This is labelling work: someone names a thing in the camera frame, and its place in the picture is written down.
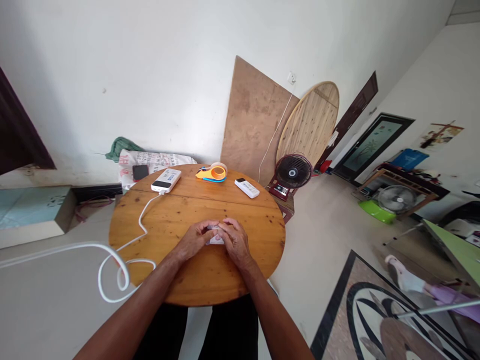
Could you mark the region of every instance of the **hand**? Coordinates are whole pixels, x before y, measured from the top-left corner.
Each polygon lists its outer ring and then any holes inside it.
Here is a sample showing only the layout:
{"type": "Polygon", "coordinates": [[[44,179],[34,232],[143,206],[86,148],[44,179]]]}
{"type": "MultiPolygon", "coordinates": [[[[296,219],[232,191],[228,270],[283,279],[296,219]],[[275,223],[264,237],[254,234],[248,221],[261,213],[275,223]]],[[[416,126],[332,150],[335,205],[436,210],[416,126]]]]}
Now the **hand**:
{"type": "Polygon", "coordinates": [[[204,247],[205,243],[213,237],[226,238],[221,229],[207,230],[208,226],[218,226],[218,220],[204,220],[191,225],[175,248],[171,251],[182,261],[187,261],[204,247]]]}
{"type": "Polygon", "coordinates": [[[249,237],[237,220],[226,218],[223,219],[223,222],[218,226],[227,234],[227,236],[222,236],[222,239],[228,255],[239,269],[245,269],[254,261],[250,255],[249,237]]]}

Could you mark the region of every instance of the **round wooden table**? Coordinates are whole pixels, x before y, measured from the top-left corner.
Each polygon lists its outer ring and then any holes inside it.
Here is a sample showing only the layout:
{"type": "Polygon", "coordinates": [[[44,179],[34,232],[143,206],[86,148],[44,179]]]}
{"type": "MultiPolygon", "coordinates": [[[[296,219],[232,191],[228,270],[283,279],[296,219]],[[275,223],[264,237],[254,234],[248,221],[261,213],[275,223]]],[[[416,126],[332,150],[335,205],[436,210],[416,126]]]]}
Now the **round wooden table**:
{"type": "MultiPolygon", "coordinates": [[[[142,223],[148,235],[120,251],[125,260],[152,259],[157,264],[175,247],[191,224],[205,219],[237,219],[248,234],[253,258],[265,278],[276,269],[285,245],[285,223],[272,196],[256,181],[228,170],[225,182],[195,177],[202,164],[173,166],[181,178],[170,193],[152,201],[142,223]],[[244,178],[259,191],[250,199],[234,181],[244,178]]],[[[157,195],[151,184],[163,170],[133,186],[116,205],[110,224],[109,243],[114,249],[141,235],[138,221],[145,204],[157,195]]],[[[128,265],[131,282],[138,286],[152,271],[146,263],[128,265]]],[[[224,303],[248,293],[237,267],[224,245],[208,245],[187,261],[173,280],[166,302],[184,306],[224,303]]]]}

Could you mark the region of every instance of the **purple cloth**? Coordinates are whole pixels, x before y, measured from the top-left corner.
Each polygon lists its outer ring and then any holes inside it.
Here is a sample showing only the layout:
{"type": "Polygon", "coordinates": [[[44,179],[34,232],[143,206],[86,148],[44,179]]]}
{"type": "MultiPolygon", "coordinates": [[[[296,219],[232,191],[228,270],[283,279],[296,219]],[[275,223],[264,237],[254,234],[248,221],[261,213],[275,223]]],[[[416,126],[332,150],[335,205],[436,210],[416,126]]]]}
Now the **purple cloth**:
{"type": "MultiPolygon", "coordinates": [[[[455,304],[464,303],[472,300],[468,296],[465,296],[461,293],[457,295],[457,292],[455,290],[442,285],[432,286],[429,293],[433,295],[437,305],[450,305],[454,300],[455,296],[455,304]]],[[[480,324],[480,305],[462,307],[453,311],[463,316],[466,316],[480,324]]]]}

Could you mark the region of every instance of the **person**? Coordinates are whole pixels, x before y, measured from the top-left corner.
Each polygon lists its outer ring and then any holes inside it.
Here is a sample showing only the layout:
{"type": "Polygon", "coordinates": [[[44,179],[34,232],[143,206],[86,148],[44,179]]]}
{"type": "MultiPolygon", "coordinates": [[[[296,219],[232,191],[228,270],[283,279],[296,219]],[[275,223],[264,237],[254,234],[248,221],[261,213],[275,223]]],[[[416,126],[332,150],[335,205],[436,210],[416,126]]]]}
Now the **person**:
{"type": "MultiPolygon", "coordinates": [[[[470,301],[469,297],[458,293],[450,287],[443,285],[432,285],[425,280],[415,276],[407,270],[395,256],[388,255],[385,258],[388,267],[388,273],[395,285],[402,291],[416,291],[432,297],[437,305],[449,305],[453,302],[463,303],[470,301]]],[[[480,324],[480,305],[461,307],[453,310],[463,316],[466,316],[480,324]]]]}
{"type": "Polygon", "coordinates": [[[273,360],[314,359],[307,343],[252,258],[247,233],[235,219],[189,227],[140,288],[96,331],[74,360],[178,359],[188,308],[163,304],[182,265],[216,237],[250,292],[215,305],[199,359],[257,359],[258,323],[273,360]]]}

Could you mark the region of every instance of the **orange tape dispenser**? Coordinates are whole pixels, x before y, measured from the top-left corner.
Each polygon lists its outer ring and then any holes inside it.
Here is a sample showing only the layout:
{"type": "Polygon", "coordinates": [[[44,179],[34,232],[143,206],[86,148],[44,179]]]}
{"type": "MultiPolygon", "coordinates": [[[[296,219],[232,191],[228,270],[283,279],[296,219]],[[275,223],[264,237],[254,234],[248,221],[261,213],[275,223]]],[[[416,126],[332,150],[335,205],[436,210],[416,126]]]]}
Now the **orange tape dispenser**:
{"type": "Polygon", "coordinates": [[[201,167],[195,176],[212,183],[223,183],[227,178],[227,166],[221,162],[214,162],[209,167],[201,167]]]}

